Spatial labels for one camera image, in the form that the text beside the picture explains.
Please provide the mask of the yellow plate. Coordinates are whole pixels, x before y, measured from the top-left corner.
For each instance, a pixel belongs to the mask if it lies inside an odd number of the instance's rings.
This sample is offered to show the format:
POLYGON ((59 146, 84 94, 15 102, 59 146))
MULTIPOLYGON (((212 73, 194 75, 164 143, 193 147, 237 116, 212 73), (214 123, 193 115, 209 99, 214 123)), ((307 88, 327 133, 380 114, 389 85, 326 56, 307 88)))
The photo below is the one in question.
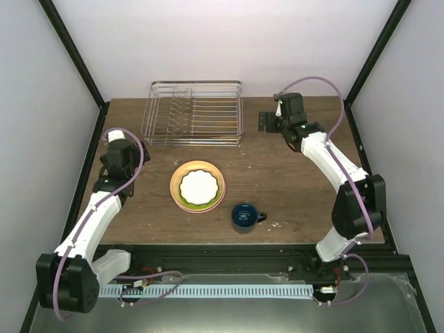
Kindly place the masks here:
POLYGON ((183 164, 182 166, 180 166, 179 168, 177 168, 177 170, 174 172, 174 174, 171 177, 170 192, 171 192, 171 196, 175 202, 176 201, 179 202, 178 185, 180 183, 180 178, 187 171, 194 170, 194 169, 204 169, 204 170, 211 171, 218 178, 220 185, 221 185, 221 190, 225 186, 225 180, 223 178, 222 173, 213 164, 211 164, 209 162, 201 161, 201 160, 194 160, 191 162, 187 162, 187 163, 183 164))

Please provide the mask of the metal wire dish rack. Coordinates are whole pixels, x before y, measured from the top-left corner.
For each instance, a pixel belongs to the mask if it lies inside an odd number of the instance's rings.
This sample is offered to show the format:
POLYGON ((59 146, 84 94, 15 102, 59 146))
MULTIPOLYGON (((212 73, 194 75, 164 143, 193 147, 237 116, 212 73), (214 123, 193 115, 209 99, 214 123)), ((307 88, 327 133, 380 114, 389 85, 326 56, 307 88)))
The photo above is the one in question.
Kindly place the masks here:
POLYGON ((238 146, 243 131, 240 81, 151 83, 141 125, 151 146, 238 146))

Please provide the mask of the green plate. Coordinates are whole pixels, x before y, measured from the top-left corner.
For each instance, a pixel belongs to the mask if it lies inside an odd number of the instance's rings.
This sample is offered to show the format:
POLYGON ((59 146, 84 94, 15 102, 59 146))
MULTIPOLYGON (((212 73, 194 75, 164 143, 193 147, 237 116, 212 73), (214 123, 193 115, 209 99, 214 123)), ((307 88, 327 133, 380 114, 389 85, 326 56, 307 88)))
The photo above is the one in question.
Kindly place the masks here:
MULTIPOLYGON (((187 175, 190 171, 196 171, 196 170, 199 170, 199 169, 189 170, 189 171, 187 171, 183 176, 187 175)), ((220 182, 219 182, 218 178, 215 176, 214 173, 212 173, 211 171, 209 171, 209 172, 210 172, 210 173, 211 173, 211 174, 217 179, 217 182, 218 182, 218 184, 219 184, 219 190, 218 190, 218 194, 217 194, 217 197, 218 197, 218 195, 221 193, 221 185, 220 185, 220 182)), ((207 205, 203 205, 203 206, 195 206, 195 205, 187 204, 187 203, 185 202, 185 200, 180 196, 179 185, 178 185, 179 202, 182 203, 183 205, 185 205, 185 206, 188 207, 188 208, 191 208, 191 209, 197 209, 197 210, 205 209, 205 208, 209 207, 212 203, 214 203, 214 202, 216 201, 216 199, 217 199, 217 197, 216 197, 216 198, 215 198, 214 200, 212 200, 209 204, 207 204, 207 205)))

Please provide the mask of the white scalloped bowl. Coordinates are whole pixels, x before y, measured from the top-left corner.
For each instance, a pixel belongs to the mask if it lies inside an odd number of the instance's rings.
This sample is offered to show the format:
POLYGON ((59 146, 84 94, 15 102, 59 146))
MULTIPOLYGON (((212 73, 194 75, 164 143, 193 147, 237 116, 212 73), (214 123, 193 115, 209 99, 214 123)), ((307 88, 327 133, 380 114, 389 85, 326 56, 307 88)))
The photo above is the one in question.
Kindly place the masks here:
POLYGON ((182 177, 179 190, 187 204, 203 206, 217 197, 219 184, 209 171, 199 169, 182 177))

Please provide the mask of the dark blue mug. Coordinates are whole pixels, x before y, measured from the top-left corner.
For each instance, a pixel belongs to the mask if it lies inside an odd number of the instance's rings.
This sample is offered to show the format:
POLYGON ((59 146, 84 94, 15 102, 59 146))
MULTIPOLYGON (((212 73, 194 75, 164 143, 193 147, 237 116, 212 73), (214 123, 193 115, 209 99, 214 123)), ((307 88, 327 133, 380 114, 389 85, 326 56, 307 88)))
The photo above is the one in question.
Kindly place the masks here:
POLYGON ((255 229, 258 223, 267 219, 267 214, 259 212, 250 203, 239 203, 232 208, 232 228, 240 234, 248 234, 255 229))

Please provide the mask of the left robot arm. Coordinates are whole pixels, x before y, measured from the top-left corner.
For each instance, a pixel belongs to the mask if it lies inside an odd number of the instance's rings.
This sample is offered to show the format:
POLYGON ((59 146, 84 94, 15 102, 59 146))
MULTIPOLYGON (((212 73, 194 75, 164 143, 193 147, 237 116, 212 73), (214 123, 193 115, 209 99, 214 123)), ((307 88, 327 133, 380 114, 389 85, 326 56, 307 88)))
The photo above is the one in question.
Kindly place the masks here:
POLYGON ((100 157, 102 167, 85 211, 54 252, 40 255, 36 263, 39 303, 56 314, 86 314, 101 287, 119 274, 134 280, 142 271, 142 263, 125 250, 109 250, 94 259, 105 231, 134 194, 135 178, 150 160, 145 145, 131 142, 123 130, 114 129, 106 137, 108 149, 100 157))

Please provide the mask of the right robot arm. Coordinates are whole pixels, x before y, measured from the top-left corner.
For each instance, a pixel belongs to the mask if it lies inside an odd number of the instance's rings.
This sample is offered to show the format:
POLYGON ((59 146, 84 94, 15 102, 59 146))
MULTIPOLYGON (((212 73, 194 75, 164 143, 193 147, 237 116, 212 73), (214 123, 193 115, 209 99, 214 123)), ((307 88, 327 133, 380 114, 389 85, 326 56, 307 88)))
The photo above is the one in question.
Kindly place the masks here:
POLYGON ((380 175, 370 175, 349 160, 317 122, 309 122, 302 95, 285 93, 276 98, 277 108, 260 112, 258 130, 280 134, 287 146, 311 160, 336 192, 332 228, 316 244, 317 256, 308 262, 313 278, 325 279, 333 263, 348 251, 373 237, 386 218, 386 184, 380 175))

